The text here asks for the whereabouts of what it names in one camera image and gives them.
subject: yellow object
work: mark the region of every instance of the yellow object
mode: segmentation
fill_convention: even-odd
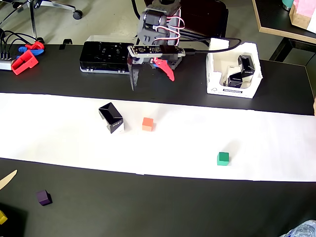
[[[5,214],[0,211],[0,225],[2,225],[8,218],[5,216]]]

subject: office chair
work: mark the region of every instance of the office chair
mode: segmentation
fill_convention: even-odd
[[[82,18],[82,11],[76,10],[74,6],[63,4],[60,2],[56,1],[51,1],[51,0],[26,0],[25,2],[19,2],[19,1],[14,1],[14,0],[0,0],[6,3],[11,3],[13,8],[15,8],[7,17],[5,17],[1,22],[0,22],[0,27],[1,25],[7,21],[9,18],[12,18],[12,16],[17,15],[21,11],[23,11],[26,8],[30,9],[30,14],[31,14],[31,24],[32,24],[32,31],[33,31],[33,36],[36,38],[38,41],[44,43],[44,39],[42,37],[38,37],[36,33],[36,27],[35,27],[35,13],[34,9],[38,9],[41,6],[52,6],[52,7],[57,7],[57,8],[62,8],[66,10],[70,10],[73,12],[73,18],[76,20],[80,20]]]

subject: floor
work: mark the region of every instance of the floor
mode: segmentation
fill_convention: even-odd
[[[63,39],[72,39],[74,44],[83,44],[91,35],[111,35],[132,38],[136,35],[136,18],[130,0],[61,0],[83,11],[84,17],[75,20],[67,10],[40,7],[36,10],[38,36],[46,43],[60,44]],[[268,60],[282,37],[258,32],[251,0],[222,0],[229,18],[226,36],[255,42],[260,59]],[[145,8],[143,0],[136,0],[138,11]],[[13,10],[11,4],[0,3],[0,19]],[[32,34],[29,10],[24,10],[5,25],[4,30]],[[185,47],[203,49],[202,43],[186,43]],[[293,49],[284,62],[305,65],[313,53]],[[314,94],[316,95],[316,57],[307,66]]]

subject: small black box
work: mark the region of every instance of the small black box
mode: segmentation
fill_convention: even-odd
[[[240,88],[242,84],[241,73],[235,73],[228,77],[228,87]]]
[[[255,67],[249,55],[240,55],[238,57],[238,64],[241,68],[241,77],[245,78],[255,73]]]
[[[117,111],[112,103],[99,108],[99,114],[107,122],[110,133],[124,131],[124,121],[122,115]]]

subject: green cube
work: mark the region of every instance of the green cube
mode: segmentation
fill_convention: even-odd
[[[220,152],[217,155],[217,165],[226,166],[229,163],[229,153],[227,152]]]

